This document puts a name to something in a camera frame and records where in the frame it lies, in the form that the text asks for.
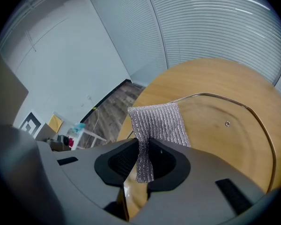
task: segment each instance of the window blinds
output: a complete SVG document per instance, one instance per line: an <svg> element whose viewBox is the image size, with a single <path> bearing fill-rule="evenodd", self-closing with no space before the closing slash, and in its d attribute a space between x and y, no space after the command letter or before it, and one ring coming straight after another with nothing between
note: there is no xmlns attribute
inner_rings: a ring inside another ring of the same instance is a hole
<svg viewBox="0 0 281 225"><path fill-rule="evenodd" d="M266 0L151 0L169 66L198 58L245 64L273 82L281 68L281 20Z"/></svg>
<svg viewBox="0 0 281 225"><path fill-rule="evenodd" d="M167 69L148 0L91 0L133 82L147 86Z"/></svg>

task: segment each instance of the silver cloth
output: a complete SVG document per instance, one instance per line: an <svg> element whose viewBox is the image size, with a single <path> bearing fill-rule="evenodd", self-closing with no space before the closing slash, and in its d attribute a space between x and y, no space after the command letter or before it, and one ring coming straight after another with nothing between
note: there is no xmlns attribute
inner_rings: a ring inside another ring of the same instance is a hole
<svg viewBox="0 0 281 225"><path fill-rule="evenodd" d="M162 139L190 147L182 116L176 103L153 106L129 107L133 132L139 141L139 156L136 162L136 181L154 180L149 159L149 138Z"/></svg>

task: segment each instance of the wooden table top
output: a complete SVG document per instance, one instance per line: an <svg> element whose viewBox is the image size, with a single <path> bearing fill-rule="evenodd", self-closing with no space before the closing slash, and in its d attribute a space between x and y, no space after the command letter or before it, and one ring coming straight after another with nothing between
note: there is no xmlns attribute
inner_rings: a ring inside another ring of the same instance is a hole
<svg viewBox="0 0 281 225"><path fill-rule="evenodd" d="M159 75L133 106L164 104L201 92L233 99L255 111L276 151L272 189L280 187L281 95L249 67L222 59L184 62ZM267 191L273 167L271 149L258 122L246 109L213 97L193 97L178 105L192 148L219 156ZM131 130L127 116L118 140L125 139Z"/></svg>

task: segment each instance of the dark wood flooring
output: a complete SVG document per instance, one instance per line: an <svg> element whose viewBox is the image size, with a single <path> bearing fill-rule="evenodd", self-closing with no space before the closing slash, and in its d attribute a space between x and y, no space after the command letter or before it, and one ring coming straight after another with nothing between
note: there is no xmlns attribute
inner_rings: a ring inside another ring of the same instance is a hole
<svg viewBox="0 0 281 225"><path fill-rule="evenodd" d="M113 143L117 140L122 124L128 114L127 108L133 105L144 89L144 87L139 85L126 82L115 90L91 113L91 115L89 115L84 121L86 124L85 128L107 140L107 142L103 142L97 139L95 146L104 145L110 142ZM89 138L87 134L84 134L79 146L89 148L92 142L93 137Z"/></svg>

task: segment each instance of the pink object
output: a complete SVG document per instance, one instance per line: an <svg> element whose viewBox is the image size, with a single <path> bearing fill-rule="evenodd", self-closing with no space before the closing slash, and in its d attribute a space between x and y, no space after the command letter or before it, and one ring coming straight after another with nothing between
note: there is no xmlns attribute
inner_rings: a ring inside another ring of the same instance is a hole
<svg viewBox="0 0 281 225"><path fill-rule="evenodd" d="M69 147L73 147L74 144L74 140L72 138L69 139Z"/></svg>

